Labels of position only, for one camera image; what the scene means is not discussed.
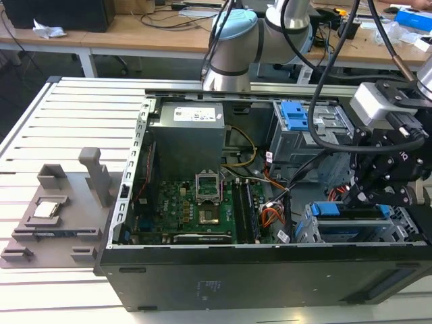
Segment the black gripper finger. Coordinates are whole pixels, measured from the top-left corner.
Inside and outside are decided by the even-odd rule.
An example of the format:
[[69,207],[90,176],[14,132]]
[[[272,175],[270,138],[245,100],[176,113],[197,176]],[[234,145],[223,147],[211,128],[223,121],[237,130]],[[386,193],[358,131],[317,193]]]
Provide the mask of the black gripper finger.
[[[354,146],[368,146],[371,143],[372,131],[367,128],[356,128],[354,132]],[[370,173],[373,169],[375,155],[372,153],[351,153],[350,169],[352,170],[351,184],[372,184]]]
[[389,174],[356,170],[350,180],[349,190],[344,194],[344,205],[410,206],[410,189],[407,182],[393,181]]

